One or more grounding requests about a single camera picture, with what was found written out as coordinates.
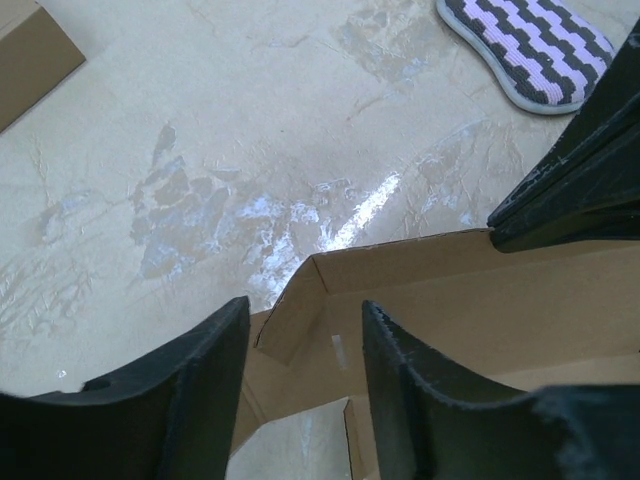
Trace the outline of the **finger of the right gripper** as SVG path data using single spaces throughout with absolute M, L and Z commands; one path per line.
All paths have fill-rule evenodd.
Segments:
M 585 240 L 639 239 L 639 99 L 630 100 L 578 158 L 533 199 L 489 221 L 493 246 L 511 253 Z
M 618 51 L 612 64 L 560 135 L 556 143 L 489 216 L 504 219 L 520 205 L 533 199 L 551 181 L 578 163 L 578 158 L 595 148 L 595 136 L 627 103 L 639 99 L 639 37 L 632 35 Z

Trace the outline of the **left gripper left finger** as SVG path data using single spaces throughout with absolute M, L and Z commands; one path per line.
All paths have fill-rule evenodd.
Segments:
M 4 479 L 222 479 L 250 333 L 237 297 L 76 393 L 1 396 Z

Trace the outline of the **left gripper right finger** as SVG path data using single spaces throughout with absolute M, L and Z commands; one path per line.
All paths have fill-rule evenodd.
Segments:
M 423 343 L 373 301 L 362 334 L 381 478 L 638 478 L 638 386 L 521 391 Z

